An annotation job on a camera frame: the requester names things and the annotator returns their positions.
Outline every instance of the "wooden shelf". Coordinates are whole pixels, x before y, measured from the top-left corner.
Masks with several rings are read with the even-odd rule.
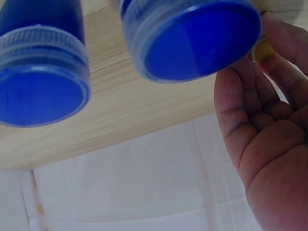
[[[1,169],[39,167],[214,111],[215,75],[177,85],[159,85],[141,78],[129,58],[116,6],[102,0],[84,0],[83,4],[91,102],[76,116],[54,125],[23,129],[1,126]],[[306,0],[256,0],[255,4],[280,13],[287,22],[308,27]]]

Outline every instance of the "palm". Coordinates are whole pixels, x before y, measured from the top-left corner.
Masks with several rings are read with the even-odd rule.
[[[308,74],[306,32],[298,36],[296,27],[287,28],[286,40],[298,40],[294,47],[279,44],[281,28],[273,27],[278,23],[265,19],[274,49]],[[290,104],[279,99],[261,68]],[[271,231],[308,230],[308,80],[280,56],[259,65],[244,58],[218,73],[215,105],[228,152],[261,226]]]

